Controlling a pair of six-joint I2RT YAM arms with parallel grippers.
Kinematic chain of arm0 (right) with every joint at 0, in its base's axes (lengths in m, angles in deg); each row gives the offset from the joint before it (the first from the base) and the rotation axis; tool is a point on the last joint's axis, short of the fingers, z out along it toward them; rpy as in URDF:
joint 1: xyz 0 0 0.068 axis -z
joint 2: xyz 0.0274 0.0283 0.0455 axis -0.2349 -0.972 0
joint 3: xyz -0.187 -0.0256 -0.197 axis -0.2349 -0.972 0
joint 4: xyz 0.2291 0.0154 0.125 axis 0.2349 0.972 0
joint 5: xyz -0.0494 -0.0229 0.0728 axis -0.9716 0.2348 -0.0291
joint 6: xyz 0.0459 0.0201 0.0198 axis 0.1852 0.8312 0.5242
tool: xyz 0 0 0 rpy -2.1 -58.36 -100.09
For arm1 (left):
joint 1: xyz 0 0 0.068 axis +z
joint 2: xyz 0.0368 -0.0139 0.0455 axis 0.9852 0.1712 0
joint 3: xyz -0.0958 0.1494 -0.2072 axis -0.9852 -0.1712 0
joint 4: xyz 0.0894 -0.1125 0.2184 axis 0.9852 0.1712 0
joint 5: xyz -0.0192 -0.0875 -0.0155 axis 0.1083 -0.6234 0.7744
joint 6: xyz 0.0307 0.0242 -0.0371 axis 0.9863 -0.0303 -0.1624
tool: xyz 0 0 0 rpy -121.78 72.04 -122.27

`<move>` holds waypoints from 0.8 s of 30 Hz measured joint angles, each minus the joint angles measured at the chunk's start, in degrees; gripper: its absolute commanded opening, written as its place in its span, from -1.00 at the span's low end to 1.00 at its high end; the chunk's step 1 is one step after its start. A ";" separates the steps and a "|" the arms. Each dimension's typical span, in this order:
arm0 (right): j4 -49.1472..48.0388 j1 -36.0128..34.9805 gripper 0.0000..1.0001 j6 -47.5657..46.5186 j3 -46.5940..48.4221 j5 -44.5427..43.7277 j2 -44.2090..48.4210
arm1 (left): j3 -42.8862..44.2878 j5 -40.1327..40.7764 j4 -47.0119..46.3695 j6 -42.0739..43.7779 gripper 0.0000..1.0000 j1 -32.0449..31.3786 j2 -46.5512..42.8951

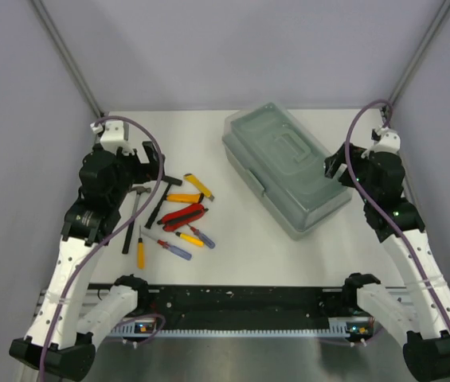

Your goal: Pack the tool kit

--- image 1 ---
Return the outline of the black rubber mallet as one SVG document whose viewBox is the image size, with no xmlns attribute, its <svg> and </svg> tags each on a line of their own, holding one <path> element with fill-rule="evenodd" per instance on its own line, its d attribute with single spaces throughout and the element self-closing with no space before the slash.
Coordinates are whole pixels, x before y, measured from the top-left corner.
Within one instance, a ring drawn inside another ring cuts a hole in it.
<svg viewBox="0 0 450 382">
<path fill-rule="evenodd" d="M 165 190 L 164 190 L 164 192 L 163 192 L 161 198 L 159 199 L 157 205 L 154 207 L 152 213 L 150 214 L 150 216 L 149 216 L 147 222 L 146 222 L 145 225 L 144 225 L 144 227 L 145 227 L 146 229 L 151 229 L 152 225 L 154 224 L 154 222 L 155 222 L 155 220 L 156 220 L 156 218 L 157 218 L 157 216 L 158 216 L 158 214 L 159 214 L 159 212 L 160 212 L 160 209 L 161 209 L 161 207 L 162 207 L 162 204 L 164 203 L 164 201 L 165 201 L 166 198 L 167 198 L 167 195 L 168 195 L 168 193 L 169 193 L 169 191 L 170 191 L 170 188 L 171 188 L 173 185 L 175 185 L 175 186 L 180 186 L 180 185 L 182 185 L 182 179 L 178 179 L 178 178 L 176 178 L 176 177 L 170 177 L 170 176 L 164 175 L 164 176 L 162 177 L 162 180 L 163 180 L 164 182 L 166 182 L 166 188 L 165 188 Z"/>
</svg>

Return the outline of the orange utility knife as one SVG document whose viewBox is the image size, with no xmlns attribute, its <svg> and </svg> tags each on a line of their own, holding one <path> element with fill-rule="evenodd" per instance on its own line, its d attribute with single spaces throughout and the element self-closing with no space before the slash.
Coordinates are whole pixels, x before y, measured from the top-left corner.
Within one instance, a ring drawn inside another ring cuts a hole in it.
<svg viewBox="0 0 450 382">
<path fill-rule="evenodd" d="M 175 203 L 186 203 L 186 204 L 199 204 L 204 199 L 205 195 L 203 193 L 172 193 L 166 196 L 166 200 Z"/>
</svg>

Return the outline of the green plastic toolbox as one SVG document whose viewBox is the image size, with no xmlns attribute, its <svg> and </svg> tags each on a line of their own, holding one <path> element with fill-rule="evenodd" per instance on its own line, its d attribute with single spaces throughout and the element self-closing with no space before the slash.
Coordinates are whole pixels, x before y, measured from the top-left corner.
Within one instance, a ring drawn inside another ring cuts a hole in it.
<svg viewBox="0 0 450 382">
<path fill-rule="evenodd" d="M 222 142 L 229 163 L 294 240 L 352 198 L 348 188 L 324 175 L 329 151 L 277 103 L 227 117 Z"/>
</svg>

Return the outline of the red black pliers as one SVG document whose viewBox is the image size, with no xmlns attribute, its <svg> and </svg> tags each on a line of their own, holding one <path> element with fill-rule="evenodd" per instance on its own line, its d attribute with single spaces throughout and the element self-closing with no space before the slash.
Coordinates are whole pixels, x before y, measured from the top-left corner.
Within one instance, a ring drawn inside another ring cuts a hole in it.
<svg viewBox="0 0 450 382">
<path fill-rule="evenodd" d="M 157 221 L 165 232 L 175 232 L 180 227 L 203 217 L 208 209 L 202 204 L 192 204 L 183 209 L 171 212 Z"/>
</svg>

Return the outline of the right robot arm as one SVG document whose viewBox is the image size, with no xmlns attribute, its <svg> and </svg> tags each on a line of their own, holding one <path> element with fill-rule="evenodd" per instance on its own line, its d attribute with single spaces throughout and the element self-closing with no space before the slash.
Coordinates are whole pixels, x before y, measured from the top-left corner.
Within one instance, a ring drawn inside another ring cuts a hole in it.
<svg viewBox="0 0 450 382">
<path fill-rule="evenodd" d="M 403 195 L 401 159 L 343 143 L 326 158 L 324 174 L 354 188 L 364 202 L 366 223 L 393 260 L 413 304 L 403 306 L 372 274 L 346 278 L 341 303 L 353 315 L 373 317 L 400 345 L 418 381 L 450 377 L 450 288 L 429 247 L 425 224 Z"/>
</svg>

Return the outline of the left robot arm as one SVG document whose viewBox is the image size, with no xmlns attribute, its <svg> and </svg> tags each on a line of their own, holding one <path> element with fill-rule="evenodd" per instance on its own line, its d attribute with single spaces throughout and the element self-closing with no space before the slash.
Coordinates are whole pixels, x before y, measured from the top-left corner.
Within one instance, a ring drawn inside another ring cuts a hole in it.
<svg viewBox="0 0 450 382">
<path fill-rule="evenodd" d="M 94 145 L 79 170 L 78 197 L 65 214 L 57 264 L 45 297 L 26 335 L 12 341 L 12 358 L 40 375 L 81 381 L 89 373 L 103 339 L 128 315 L 150 308 L 147 282 L 120 276 L 108 295 L 85 316 L 80 314 L 88 284 L 121 215 L 133 185 L 154 181 L 162 157 L 152 142 L 142 144 L 148 161 L 136 150 L 105 150 Z"/>
</svg>

